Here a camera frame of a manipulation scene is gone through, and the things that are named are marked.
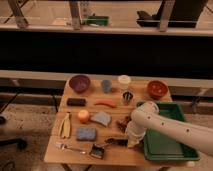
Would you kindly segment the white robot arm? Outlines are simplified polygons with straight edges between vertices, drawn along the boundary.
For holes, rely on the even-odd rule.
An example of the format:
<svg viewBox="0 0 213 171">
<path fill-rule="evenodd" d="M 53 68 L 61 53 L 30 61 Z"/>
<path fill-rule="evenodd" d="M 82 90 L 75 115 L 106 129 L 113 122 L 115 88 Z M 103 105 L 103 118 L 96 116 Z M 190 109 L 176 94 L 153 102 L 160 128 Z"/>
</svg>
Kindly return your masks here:
<svg viewBox="0 0 213 171">
<path fill-rule="evenodd" d="M 133 109 L 130 117 L 126 128 L 130 143 L 139 142 L 146 130 L 152 129 L 213 157 L 213 128 L 161 116 L 159 107 L 153 101 Z"/>
</svg>

